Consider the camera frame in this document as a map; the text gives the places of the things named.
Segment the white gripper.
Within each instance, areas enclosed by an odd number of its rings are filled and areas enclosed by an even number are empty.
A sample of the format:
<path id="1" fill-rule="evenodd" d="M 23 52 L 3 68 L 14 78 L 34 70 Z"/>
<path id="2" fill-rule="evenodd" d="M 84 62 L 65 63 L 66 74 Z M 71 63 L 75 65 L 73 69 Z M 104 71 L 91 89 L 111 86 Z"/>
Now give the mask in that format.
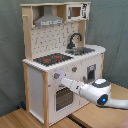
<path id="1" fill-rule="evenodd" d="M 79 93 L 80 88 L 83 85 L 82 82 L 75 81 L 75 80 L 70 80 L 70 79 L 67 79 L 67 78 L 63 78 L 61 80 L 61 83 L 76 94 Z"/>

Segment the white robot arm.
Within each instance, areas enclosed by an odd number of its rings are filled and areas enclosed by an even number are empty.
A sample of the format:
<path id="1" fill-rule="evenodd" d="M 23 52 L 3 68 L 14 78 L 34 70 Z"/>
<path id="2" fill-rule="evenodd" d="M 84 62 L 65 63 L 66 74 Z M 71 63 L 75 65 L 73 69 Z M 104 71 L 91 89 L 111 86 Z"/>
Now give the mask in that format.
<path id="1" fill-rule="evenodd" d="M 61 83 L 72 92 L 85 98 L 98 107 L 128 110 L 128 100 L 111 98 L 111 84 L 106 79 L 97 79 L 92 84 L 63 78 Z"/>

